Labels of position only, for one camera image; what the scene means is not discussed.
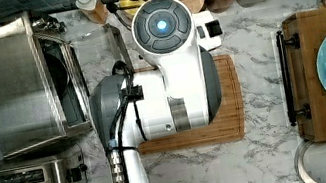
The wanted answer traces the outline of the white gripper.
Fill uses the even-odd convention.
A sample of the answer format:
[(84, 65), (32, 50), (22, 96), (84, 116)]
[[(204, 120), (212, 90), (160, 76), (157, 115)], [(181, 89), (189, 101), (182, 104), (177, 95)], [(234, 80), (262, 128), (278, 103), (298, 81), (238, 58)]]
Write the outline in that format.
[(223, 31), (219, 20), (210, 11), (202, 11), (192, 15), (195, 23), (198, 44), (207, 51), (221, 46)]

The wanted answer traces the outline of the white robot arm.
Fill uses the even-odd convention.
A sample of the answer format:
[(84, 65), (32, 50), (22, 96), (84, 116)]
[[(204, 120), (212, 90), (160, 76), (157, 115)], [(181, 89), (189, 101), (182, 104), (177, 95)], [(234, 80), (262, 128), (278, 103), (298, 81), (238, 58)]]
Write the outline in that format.
[(151, 66), (135, 72), (117, 61), (89, 97), (93, 128), (101, 140), (113, 183), (150, 183), (139, 145), (206, 127), (221, 104), (211, 51), (221, 28), (210, 12), (193, 14), (179, 0), (149, 0), (137, 10), (131, 34)]

